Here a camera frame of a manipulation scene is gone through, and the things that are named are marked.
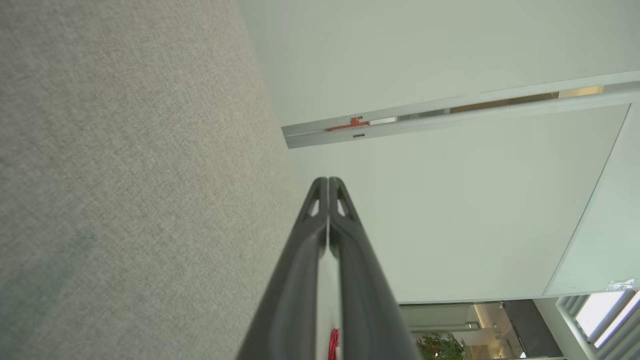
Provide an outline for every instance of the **potted plant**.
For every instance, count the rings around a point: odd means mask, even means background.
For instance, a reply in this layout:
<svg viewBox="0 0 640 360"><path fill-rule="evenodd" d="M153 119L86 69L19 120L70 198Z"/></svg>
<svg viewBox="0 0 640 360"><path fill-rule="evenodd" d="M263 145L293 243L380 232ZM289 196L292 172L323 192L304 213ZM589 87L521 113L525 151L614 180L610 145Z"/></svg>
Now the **potted plant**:
<svg viewBox="0 0 640 360"><path fill-rule="evenodd" d="M429 334L415 340L415 346L424 360L468 360L467 345L450 333L443 338L440 334Z"/></svg>

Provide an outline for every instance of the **red clip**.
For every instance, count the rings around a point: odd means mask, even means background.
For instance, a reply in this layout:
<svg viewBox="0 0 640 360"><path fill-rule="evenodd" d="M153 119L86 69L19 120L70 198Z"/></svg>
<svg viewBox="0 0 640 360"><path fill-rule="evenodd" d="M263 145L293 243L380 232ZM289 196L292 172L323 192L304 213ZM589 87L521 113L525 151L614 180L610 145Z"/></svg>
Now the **red clip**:
<svg viewBox="0 0 640 360"><path fill-rule="evenodd" d="M360 127L360 126L368 126L369 125L368 121L360 122L359 121L360 119L362 119L362 117L352 117L351 118L351 123L349 125L329 127L328 129L325 129L325 131L333 131L333 130L338 130L338 129L348 129L350 127Z"/></svg>

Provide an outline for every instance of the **red wire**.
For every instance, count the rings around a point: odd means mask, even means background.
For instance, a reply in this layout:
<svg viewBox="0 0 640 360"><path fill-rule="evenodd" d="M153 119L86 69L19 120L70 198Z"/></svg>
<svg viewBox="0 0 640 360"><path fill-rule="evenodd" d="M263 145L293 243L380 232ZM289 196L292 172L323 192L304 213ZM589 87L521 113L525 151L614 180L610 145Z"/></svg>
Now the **red wire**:
<svg viewBox="0 0 640 360"><path fill-rule="evenodd" d="M336 360L335 348L338 347L338 329L331 330L331 338L329 339L329 360Z"/></svg>

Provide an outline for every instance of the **window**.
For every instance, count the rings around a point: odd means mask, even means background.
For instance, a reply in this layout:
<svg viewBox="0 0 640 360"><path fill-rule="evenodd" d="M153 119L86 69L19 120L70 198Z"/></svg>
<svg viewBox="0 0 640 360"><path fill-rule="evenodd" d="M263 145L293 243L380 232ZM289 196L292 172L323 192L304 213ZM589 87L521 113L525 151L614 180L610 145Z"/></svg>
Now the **window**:
<svg viewBox="0 0 640 360"><path fill-rule="evenodd" d="M640 291L608 291L560 298L599 359L640 359Z"/></svg>

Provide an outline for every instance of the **white wall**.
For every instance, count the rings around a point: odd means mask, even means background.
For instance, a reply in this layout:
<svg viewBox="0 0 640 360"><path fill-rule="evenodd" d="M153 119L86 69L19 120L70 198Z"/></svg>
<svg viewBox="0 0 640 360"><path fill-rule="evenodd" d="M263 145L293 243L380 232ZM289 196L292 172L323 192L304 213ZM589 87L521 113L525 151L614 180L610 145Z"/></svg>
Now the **white wall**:
<svg viewBox="0 0 640 360"><path fill-rule="evenodd" d="M339 176L399 302L542 295L627 105L289 151Z"/></svg>
<svg viewBox="0 0 640 360"><path fill-rule="evenodd" d="M640 1L240 0L281 125L640 69Z"/></svg>
<svg viewBox="0 0 640 360"><path fill-rule="evenodd" d="M640 278L640 103L633 104L549 295Z"/></svg>

